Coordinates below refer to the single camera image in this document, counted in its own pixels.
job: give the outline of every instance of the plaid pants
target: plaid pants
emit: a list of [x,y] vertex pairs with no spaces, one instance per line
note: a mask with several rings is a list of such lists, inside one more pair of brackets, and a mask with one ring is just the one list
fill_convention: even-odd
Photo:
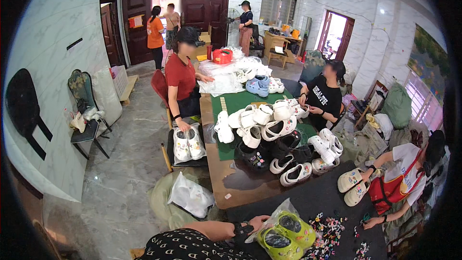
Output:
[[242,27],[239,31],[239,46],[242,46],[242,52],[245,56],[249,56],[250,38],[253,30],[253,28]]

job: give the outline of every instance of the red apron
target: red apron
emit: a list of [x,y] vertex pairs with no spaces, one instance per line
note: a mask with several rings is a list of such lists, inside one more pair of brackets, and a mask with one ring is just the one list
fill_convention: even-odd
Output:
[[371,182],[371,187],[369,188],[369,196],[371,197],[372,204],[374,205],[379,215],[389,210],[392,203],[397,203],[404,199],[415,188],[415,186],[417,186],[425,173],[420,173],[417,182],[415,182],[414,186],[409,190],[409,192],[405,194],[401,193],[401,183],[404,177],[407,176],[409,171],[417,162],[421,152],[422,150],[419,151],[417,157],[414,159],[412,165],[407,168],[407,171],[404,175],[399,175],[389,182],[384,182],[384,176],[377,177]]

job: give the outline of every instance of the woman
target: woman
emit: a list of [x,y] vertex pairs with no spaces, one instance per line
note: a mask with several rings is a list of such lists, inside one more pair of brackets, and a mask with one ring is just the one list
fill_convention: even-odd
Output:
[[200,93],[196,79],[205,83],[215,80],[196,72],[189,60],[198,40],[198,32],[193,27],[183,27],[172,42],[173,54],[165,65],[169,107],[181,131],[191,128],[183,118],[200,114]]
[[298,102],[302,107],[309,105],[308,117],[317,130],[324,129],[327,121],[335,123],[339,118],[342,93],[337,82],[344,84],[345,72],[342,61],[327,62],[322,75],[315,77],[300,90]]
[[145,253],[137,260],[173,259],[255,259],[236,245],[230,247],[224,240],[234,240],[240,247],[249,234],[260,229],[269,216],[257,216],[249,222],[218,221],[192,222],[180,229],[159,233],[149,239]]
[[164,45],[162,38],[164,26],[160,21],[159,14],[160,6],[156,5],[153,7],[152,16],[147,23],[147,48],[151,49],[158,70],[162,69],[162,46]]
[[[412,143],[396,146],[392,151],[378,157],[365,173],[361,173],[363,181],[366,181],[385,162],[396,162],[396,166],[386,170],[384,176],[375,178],[369,187],[369,196],[375,209],[379,215],[384,216],[366,221],[364,229],[402,217],[419,199],[427,177],[444,153],[444,134],[441,130],[436,130],[429,137],[425,148],[419,149]],[[404,203],[398,211],[391,209],[394,203],[400,201]]]
[[171,49],[171,43],[175,38],[178,30],[180,29],[180,15],[178,12],[175,12],[175,5],[169,3],[167,5],[167,12],[164,13],[160,18],[165,18],[167,20],[167,31],[165,33],[165,48],[167,50]]
[[245,56],[249,56],[249,46],[250,46],[250,37],[253,32],[252,20],[254,18],[253,13],[251,12],[250,2],[247,0],[242,1],[239,6],[244,10],[240,17],[236,17],[235,20],[240,19],[241,24],[239,25],[239,46],[242,47],[242,52]]

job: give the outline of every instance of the green felt mat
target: green felt mat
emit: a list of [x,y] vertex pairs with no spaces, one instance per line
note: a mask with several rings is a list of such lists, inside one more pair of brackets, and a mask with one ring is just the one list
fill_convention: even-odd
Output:
[[[283,100],[284,95],[288,99],[293,98],[293,96],[289,92],[287,92],[287,90],[285,90],[284,93],[282,94],[279,94],[279,93],[269,94],[267,97],[261,97],[259,95],[252,94],[248,92],[247,90],[237,93],[237,94],[224,94],[224,95],[220,95],[217,97],[211,96],[213,119],[216,124],[217,119],[218,119],[218,114],[222,111],[221,100],[220,100],[221,97],[225,98],[226,108],[228,110],[228,115],[229,115],[234,112],[237,112],[241,108],[245,108],[251,102],[264,101],[266,103],[274,104],[274,102],[277,100]],[[306,141],[308,140],[308,138],[316,135],[316,130],[309,123],[309,120],[307,118],[304,118],[302,120],[303,120],[303,123],[298,122],[297,128],[296,128],[302,135],[302,140],[300,141],[300,145],[306,144]],[[220,143],[219,141],[217,141],[218,154],[220,156],[220,160],[224,161],[224,160],[234,159],[234,148],[241,141],[242,141],[242,138],[236,134],[235,129],[234,129],[234,141],[233,142]]]

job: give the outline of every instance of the painting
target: painting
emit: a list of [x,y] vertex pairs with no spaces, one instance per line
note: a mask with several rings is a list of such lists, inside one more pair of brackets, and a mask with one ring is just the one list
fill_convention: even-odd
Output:
[[449,75],[448,54],[422,27],[416,24],[409,66],[443,106],[444,80]]

